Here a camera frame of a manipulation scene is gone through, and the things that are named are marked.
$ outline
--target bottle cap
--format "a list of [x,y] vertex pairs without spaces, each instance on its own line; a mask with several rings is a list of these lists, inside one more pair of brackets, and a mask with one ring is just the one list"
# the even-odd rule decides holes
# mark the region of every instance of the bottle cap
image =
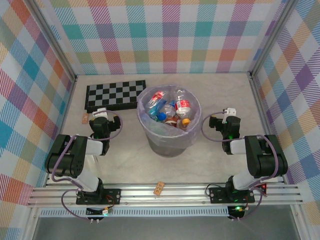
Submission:
[[160,112],[157,116],[156,116],[160,121],[163,121],[167,118],[166,114],[164,112]]
[[183,125],[188,125],[189,123],[191,123],[189,118],[185,118],[185,119],[182,120],[182,124]]

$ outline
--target black mounting plate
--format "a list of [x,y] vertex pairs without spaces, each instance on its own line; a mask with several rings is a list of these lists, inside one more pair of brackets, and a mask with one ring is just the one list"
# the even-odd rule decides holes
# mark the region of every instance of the black mounting plate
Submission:
[[[100,202],[95,202],[95,205],[105,205],[108,207],[109,205],[119,205],[121,198],[121,189],[120,188],[104,188],[102,191],[103,198]],[[77,198],[75,201],[77,205],[89,205],[92,204],[90,201],[86,201],[84,197]]]
[[[246,197],[248,198],[248,203],[252,204],[255,202],[255,196],[250,196],[252,191],[247,191]],[[228,198],[227,191],[225,187],[211,187],[209,188],[210,203],[211,204],[246,204],[247,199],[240,198],[238,201],[234,202]]]

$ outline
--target black and white checkered board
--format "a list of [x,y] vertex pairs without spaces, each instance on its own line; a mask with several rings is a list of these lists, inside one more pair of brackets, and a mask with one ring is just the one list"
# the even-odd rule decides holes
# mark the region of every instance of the black and white checkered board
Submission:
[[84,109],[89,114],[99,108],[111,111],[135,109],[137,96],[145,88],[145,80],[87,86]]

